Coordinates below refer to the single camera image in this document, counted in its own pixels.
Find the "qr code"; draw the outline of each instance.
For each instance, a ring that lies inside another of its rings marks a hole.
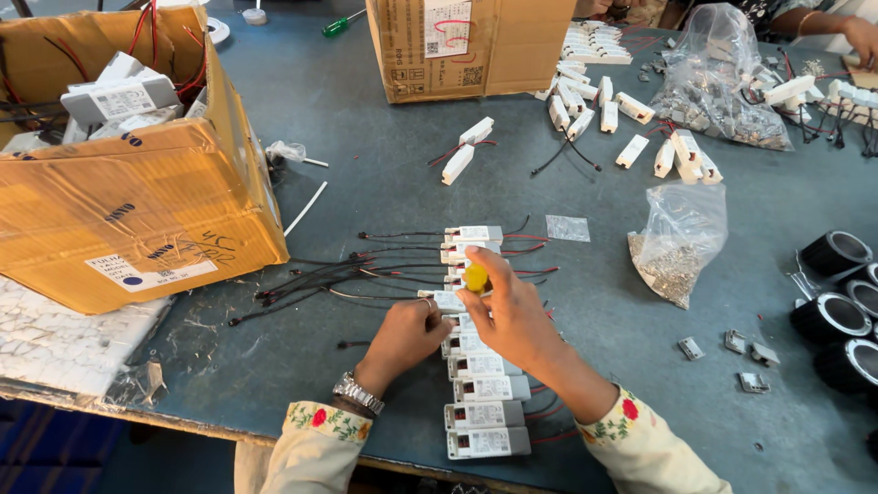
[[[482,84],[482,69],[485,67],[464,67],[464,86]]]

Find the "silver watch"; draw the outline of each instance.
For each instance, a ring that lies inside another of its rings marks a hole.
[[[375,415],[384,409],[384,402],[370,395],[360,385],[354,382],[354,373],[348,371],[342,375],[332,390],[335,396],[347,396],[362,406],[368,408]]]

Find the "gold bangle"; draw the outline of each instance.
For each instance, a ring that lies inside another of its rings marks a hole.
[[[803,17],[802,20],[799,21],[799,29],[796,30],[796,35],[801,37],[802,36],[802,26],[805,25],[805,21],[808,20],[808,18],[810,18],[814,14],[819,14],[819,13],[821,13],[821,12],[820,11],[808,12],[808,14],[805,15],[805,17]]]

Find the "cardboard box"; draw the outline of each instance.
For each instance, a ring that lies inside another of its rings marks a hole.
[[[4,21],[6,75],[24,101],[51,101],[82,77],[42,37],[63,38],[91,77],[127,50],[139,16],[80,12]],[[204,9],[158,11],[159,64],[185,80]],[[150,64],[150,37],[133,55]],[[85,314],[285,262],[263,149],[207,38],[205,116],[103,140],[0,155],[0,272]],[[21,127],[0,124],[0,145]]]
[[[575,4],[576,0],[366,0],[387,101],[546,89]]]

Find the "sleeve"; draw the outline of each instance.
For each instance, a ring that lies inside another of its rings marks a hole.
[[[783,0],[782,2],[777,3],[777,8],[772,14],[771,19],[775,20],[783,14],[792,11],[793,9],[798,9],[799,7],[815,10],[821,2],[822,0]]]
[[[728,482],[625,389],[606,417],[576,426],[620,494],[731,494]]]
[[[263,494],[342,494],[372,421],[314,402],[291,403]]]

